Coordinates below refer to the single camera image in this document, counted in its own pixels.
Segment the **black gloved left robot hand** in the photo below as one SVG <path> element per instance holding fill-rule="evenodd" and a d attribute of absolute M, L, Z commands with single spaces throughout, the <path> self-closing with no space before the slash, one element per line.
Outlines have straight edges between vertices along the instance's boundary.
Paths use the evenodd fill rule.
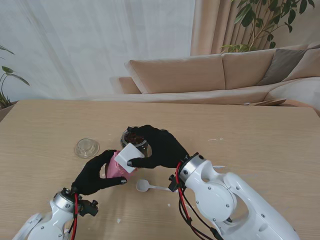
<path fill-rule="evenodd" d="M 80 195 L 89 196 L 100 190 L 113 186 L 124 185 L 127 179 L 123 176 L 114 178 L 101 178 L 100 170 L 103 165 L 108 165 L 116 150 L 105 150 L 100 155 L 89 160 L 82 171 L 79 173 L 75 181 L 71 185 L 71 189 Z"/>

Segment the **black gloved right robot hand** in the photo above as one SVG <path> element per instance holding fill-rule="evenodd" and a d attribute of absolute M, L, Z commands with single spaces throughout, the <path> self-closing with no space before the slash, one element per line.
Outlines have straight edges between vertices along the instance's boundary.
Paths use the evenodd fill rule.
<path fill-rule="evenodd" d="M 154 169 L 158 166 L 176 168 L 178 163 L 190 157 L 185 148 L 167 130 L 151 125 L 128 127 L 128 132 L 143 137 L 151 147 L 151 156 L 133 158 L 127 162 L 129 167 Z"/>

